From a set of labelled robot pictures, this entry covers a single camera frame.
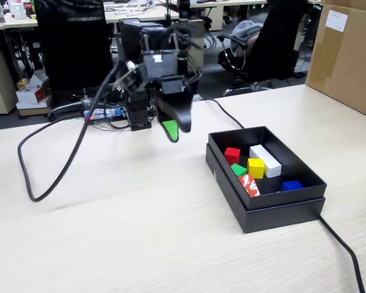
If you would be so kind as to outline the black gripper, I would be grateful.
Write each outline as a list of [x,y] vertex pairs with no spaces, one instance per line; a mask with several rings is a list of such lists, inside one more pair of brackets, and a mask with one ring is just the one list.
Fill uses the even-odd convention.
[[186,87],[179,93],[179,75],[176,56],[173,52],[144,55],[146,85],[152,93],[172,98],[170,104],[173,115],[163,109],[161,98],[157,99],[157,120],[172,143],[179,140],[179,128],[189,133],[192,128],[192,91]]

